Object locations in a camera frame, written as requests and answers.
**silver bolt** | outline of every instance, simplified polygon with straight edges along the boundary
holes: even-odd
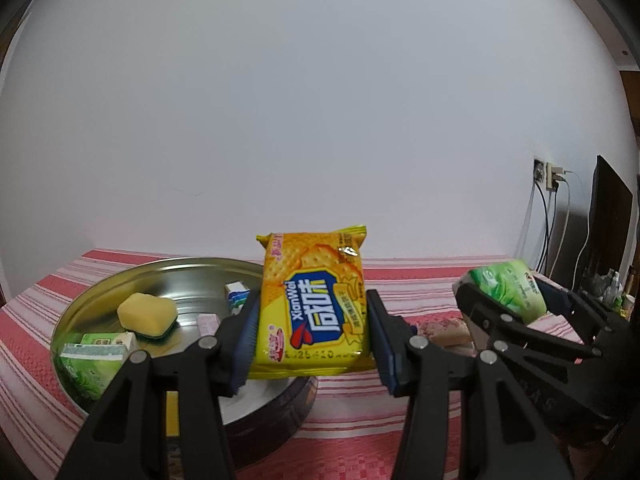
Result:
[[[200,348],[204,348],[205,350],[211,350],[215,345],[218,344],[218,340],[212,335],[206,335],[201,337],[198,341],[198,346]]]
[[[417,348],[418,350],[422,350],[423,348],[427,347],[427,345],[429,344],[429,340],[423,335],[412,335],[409,338],[409,344],[412,347]]]
[[[146,361],[146,352],[144,350],[136,350],[129,356],[129,361],[135,365],[139,365]]]
[[[505,343],[504,341],[500,341],[498,339],[498,341],[496,341],[494,343],[494,348],[498,351],[498,352],[506,352],[507,349],[509,348],[509,345],[507,345],[507,343]]]
[[[498,356],[491,350],[482,350],[480,352],[480,360],[488,365],[494,364],[498,360]]]

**cracker package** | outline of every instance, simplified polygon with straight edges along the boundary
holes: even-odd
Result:
[[[335,375],[375,368],[360,261],[364,226],[258,236],[266,249],[250,377]]]

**table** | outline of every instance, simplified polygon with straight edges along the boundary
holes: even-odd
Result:
[[[58,269],[0,311],[0,426],[39,480],[51,480],[82,425],[82,415],[58,386],[49,360],[55,324],[89,286],[120,270],[167,257],[96,249]],[[462,317],[451,285],[470,268],[503,256],[364,261],[367,288],[411,323]],[[563,318],[535,328],[577,340]],[[300,431],[241,480],[388,479],[400,442],[406,399],[386,391],[375,370],[319,378],[316,402]],[[450,394],[445,480],[458,477],[460,395]]]

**blue label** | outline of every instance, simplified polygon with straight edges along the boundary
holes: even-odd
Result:
[[[297,272],[284,282],[291,320],[289,342],[293,348],[337,341],[342,336],[344,315],[334,297],[336,281],[325,270],[316,270]]]

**green tissue package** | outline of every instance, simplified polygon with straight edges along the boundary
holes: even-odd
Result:
[[[84,334],[79,344],[64,345],[60,362],[82,395],[98,400],[129,353],[137,349],[132,332]]]
[[[525,324],[546,314],[545,300],[522,260],[478,267],[468,274],[480,290],[518,314]]]

